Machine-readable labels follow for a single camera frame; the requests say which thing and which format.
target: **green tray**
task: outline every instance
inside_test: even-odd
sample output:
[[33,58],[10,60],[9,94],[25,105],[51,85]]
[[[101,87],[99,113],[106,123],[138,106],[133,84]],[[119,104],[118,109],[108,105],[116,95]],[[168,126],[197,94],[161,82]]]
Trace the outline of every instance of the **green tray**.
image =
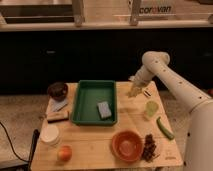
[[[101,119],[97,104],[107,101],[112,116]],[[81,80],[78,83],[72,122],[77,125],[113,125],[117,122],[116,84],[111,80]]]

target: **yellow object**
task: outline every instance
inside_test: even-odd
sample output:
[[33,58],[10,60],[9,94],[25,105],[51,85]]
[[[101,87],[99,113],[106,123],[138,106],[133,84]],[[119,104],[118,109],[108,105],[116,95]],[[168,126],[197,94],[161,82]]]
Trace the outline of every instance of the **yellow object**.
[[158,111],[158,108],[159,106],[155,101],[148,101],[145,108],[146,118],[150,119]]

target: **cucumber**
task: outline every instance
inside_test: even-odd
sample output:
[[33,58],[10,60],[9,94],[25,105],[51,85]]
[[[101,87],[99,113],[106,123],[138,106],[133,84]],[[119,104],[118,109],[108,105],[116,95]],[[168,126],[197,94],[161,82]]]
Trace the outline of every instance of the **cucumber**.
[[161,123],[160,117],[156,120],[158,128],[161,130],[161,132],[169,139],[173,140],[175,136],[167,129],[165,126]]

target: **black cable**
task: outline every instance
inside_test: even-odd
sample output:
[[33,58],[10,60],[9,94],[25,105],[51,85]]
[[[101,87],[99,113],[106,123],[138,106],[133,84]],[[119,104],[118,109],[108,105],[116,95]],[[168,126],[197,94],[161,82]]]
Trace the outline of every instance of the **black cable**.
[[4,131],[5,131],[6,135],[7,135],[7,138],[8,138],[8,140],[9,140],[9,143],[10,143],[10,146],[11,146],[11,148],[12,148],[12,151],[13,151],[14,155],[15,155],[19,160],[22,160],[22,161],[28,163],[28,162],[29,162],[28,160],[22,159],[22,158],[19,157],[19,155],[15,152],[15,150],[14,150],[14,148],[13,148],[12,141],[11,141],[11,139],[10,139],[10,137],[9,137],[8,132],[7,132],[7,129],[5,128],[5,126],[3,125],[3,123],[1,123],[1,121],[0,121],[0,125],[4,128]]

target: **wooden tabletop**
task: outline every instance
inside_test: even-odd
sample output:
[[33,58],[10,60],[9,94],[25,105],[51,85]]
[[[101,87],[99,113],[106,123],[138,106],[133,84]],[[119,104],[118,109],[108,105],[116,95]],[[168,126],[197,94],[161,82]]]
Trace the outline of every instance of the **wooden tabletop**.
[[[76,83],[70,83],[68,100],[69,104],[63,110],[72,110]],[[169,141],[159,131],[156,118],[161,116],[163,124],[171,130],[165,114],[158,90],[151,82],[147,91],[151,98],[143,94],[136,98],[128,98],[126,93],[130,90],[131,82],[117,82],[117,113],[118,122],[114,126],[77,126],[70,121],[52,123],[58,126],[60,142],[55,146],[44,144],[39,138],[34,153],[31,169],[35,170],[81,170],[81,169],[106,169],[106,168],[138,168],[180,166],[182,159],[175,140]],[[144,118],[145,104],[154,100],[159,104],[159,110],[148,121]],[[47,125],[46,119],[42,128]],[[157,144],[159,157],[153,162],[144,160],[127,164],[117,159],[111,152],[110,143],[113,135],[123,130],[133,130],[138,133],[144,142],[147,134],[153,134]],[[72,148],[72,158],[66,163],[57,160],[57,151],[60,146],[69,145]]]

